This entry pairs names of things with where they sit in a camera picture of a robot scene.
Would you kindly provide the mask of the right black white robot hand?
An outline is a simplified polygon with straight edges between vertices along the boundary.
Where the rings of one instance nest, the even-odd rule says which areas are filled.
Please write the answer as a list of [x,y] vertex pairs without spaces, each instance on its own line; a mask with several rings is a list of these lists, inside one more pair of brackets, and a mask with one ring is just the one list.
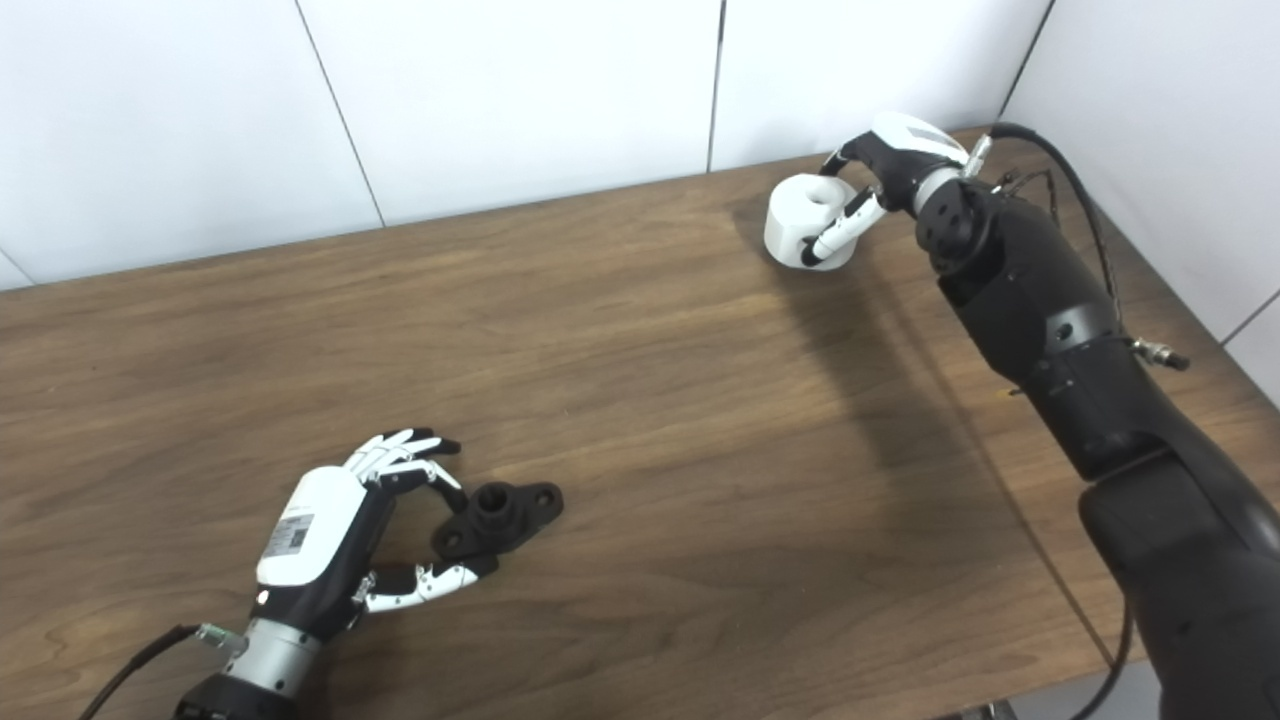
[[870,128],[836,149],[819,177],[837,177],[850,163],[863,164],[876,183],[855,192],[818,234],[803,241],[801,266],[815,269],[850,249],[881,218],[915,214],[942,183],[964,176],[972,155],[942,129],[900,111],[882,111]]

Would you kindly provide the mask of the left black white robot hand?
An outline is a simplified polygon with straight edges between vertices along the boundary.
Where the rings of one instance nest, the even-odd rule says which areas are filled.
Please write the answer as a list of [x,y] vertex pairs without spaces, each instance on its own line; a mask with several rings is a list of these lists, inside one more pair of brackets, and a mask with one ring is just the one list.
[[460,451],[429,428],[407,428],[374,436],[338,465],[306,471],[260,556],[251,619],[329,642],[367,614],[419,606],[497,571],[493,555],[372,565],[402,495],[430,488],[451,511],[467,507],[461,483],[434,459]]

